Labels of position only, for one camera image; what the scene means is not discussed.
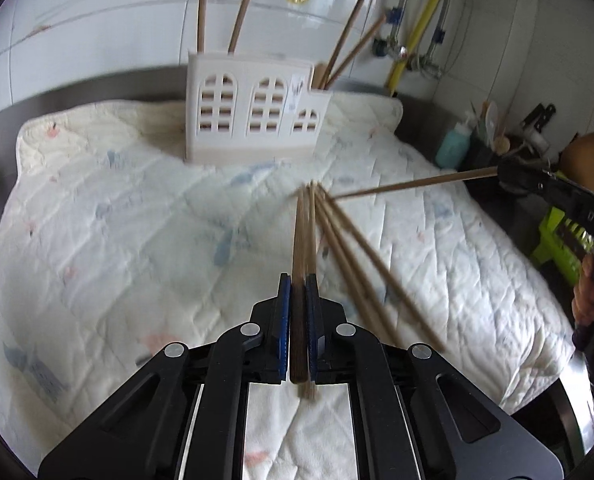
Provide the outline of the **person's right hand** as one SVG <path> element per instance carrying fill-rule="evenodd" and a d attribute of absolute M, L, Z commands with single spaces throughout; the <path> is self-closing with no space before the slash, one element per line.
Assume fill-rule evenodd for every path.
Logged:
<path fill-rule="evenodd" d="M 582 260 L 580 278 L 574 285 L 572 314 L 577 324 L 589 326 L 594 322 L 594 257 L 586 255 Z"/>

